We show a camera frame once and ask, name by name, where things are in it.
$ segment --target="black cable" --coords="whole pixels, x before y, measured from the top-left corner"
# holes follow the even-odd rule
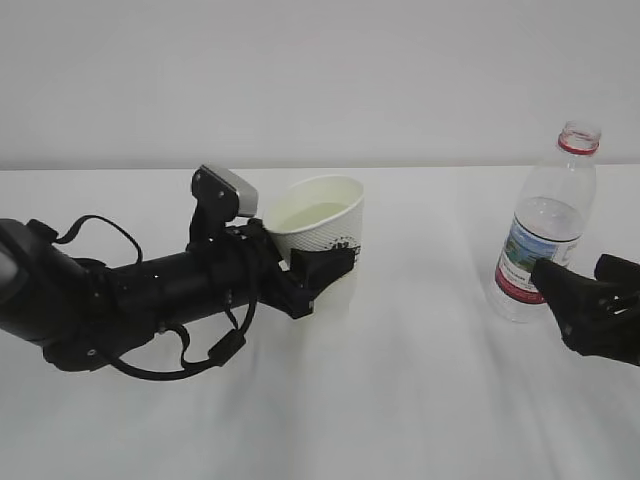
[[[142,263],[142,248],[140,248],[140,245],[138,244],[138,242],[136,242],[135,238],[133,238],[124,228],[122,228],[117,223],[109,220],[108,218],[101,217],[100,215],[84,215],[80,217],[78,220],[73,222],[73,225],[71,225],[71,228],[69,228],[69,231],[67,233],[65,233],[62,237],[55,239],[52,243],[56,243],[58,245],[67,245],[68,243],[71,243],[78,236],[78,234],[80,233],[80,229],[88,220],[100,220],[118,230],[118,232],[120,232],[127,240],[129,240],[129,242],[131,242],[131,244],[136,249],[136,264],[140,265]]]

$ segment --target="black mechanical part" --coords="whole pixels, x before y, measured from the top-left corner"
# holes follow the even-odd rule
[[[111,364],[137,378],[176,380],[222,366],[237,353],[258,301],[292,318],[312,313],[316,297],[353,269],[355,250],[293,250],[290,269],[283,271],[260,220],[225,226],[240,210],[247,216],[255,210],[253,187],[236,188],[228,173],[206,167],[196,172],[192,189],[198,204],[187,250],[155,260],[142,261],[135,240],[102,217],[82,217],[63,237],[38,221],[25,226],[0,220],[0,329],[42,347],[45,359],[61,370],[93,371]],[[52,245],[72,241],[92,218],[129,238],[138,261],[112,269],[97,260],[72,259]],[[246,304],[240,325],[231,309]],[[223,311],[232,330],[207,360],[187,362],[190,339],[183,325]],[[120,360],[164,331],[182,340],[184,370],[147,372]]]
[[[595,278],[538,260],[531,281],[549,304],[567,347],[640,365],[640,265],[603,255]]]

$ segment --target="white wall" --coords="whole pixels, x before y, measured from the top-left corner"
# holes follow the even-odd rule
[[[637,0],[3,0],[0,165],[640,159]]]

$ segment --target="water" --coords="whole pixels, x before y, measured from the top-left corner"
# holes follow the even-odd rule
[[[307,207],[284,220],[278,227],[278,230],[290,232],[300,228],[305,228],[332,217],[344,211],[346,208],[347,207],[345,205],[340,203],[318,203]]]
[[[516,218],[530,232],[558,242],[578,239],[585,227],[584,218],[575,208],[546,197],[522,200],[516,208]],[[493,277],[488,296],[498,313],[514,322],[526,323],[548,311],[546,304],[528,305],[509,297],[500,289]]]

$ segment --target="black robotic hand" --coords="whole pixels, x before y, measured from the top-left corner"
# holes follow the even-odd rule
[[[26,226],[0,219],[0,329],[43,349],[44,357],[65,371],[111,365],[145,380],[178,380],[224,365],[245,344],[258,302],[299,318],[313,312],[314,300],[351,271],[356,251],[293,250],[288,270],[262,222],[253,217],[258,194],[228,170],[201,167],[191,190],[197,206],[185,252],[144,261],[126,231],[95,215],[80,218],[59,237],[32,220]],[[54,244],[71,242],[89,220],[102,220],[135,246],[136,263],[109,268],[93,259],[73,259]],[[232,309],[248,305],[243,322]],[[185,360],[189,334],[184,324],[224,312],[231,329],[208,358]],[[182,370],[150,372],[120,357],[171,331],[183,346]]]
[[[549,304],[567,347],[640,365],[640,265],[603,255],[595,278],[538,260],[531,281]]]

